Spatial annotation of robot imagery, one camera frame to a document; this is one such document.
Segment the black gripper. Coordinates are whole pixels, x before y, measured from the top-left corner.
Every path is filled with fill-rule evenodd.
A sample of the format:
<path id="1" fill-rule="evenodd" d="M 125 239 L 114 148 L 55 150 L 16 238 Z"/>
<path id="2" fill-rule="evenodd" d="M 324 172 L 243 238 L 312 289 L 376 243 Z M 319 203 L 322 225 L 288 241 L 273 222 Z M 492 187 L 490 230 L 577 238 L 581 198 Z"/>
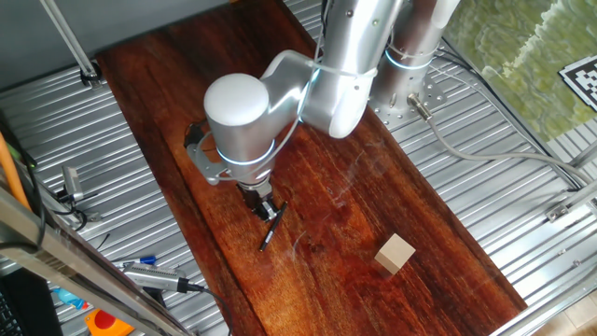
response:
<path id="1" fill-rule="evenodd" d="M 272 186 L 268 178 L 252 185 L 239 182 L 237 188 L 245 205 L 263 221 L 268 222 L 278 215 L 279 209 L 273 202 Z"/>

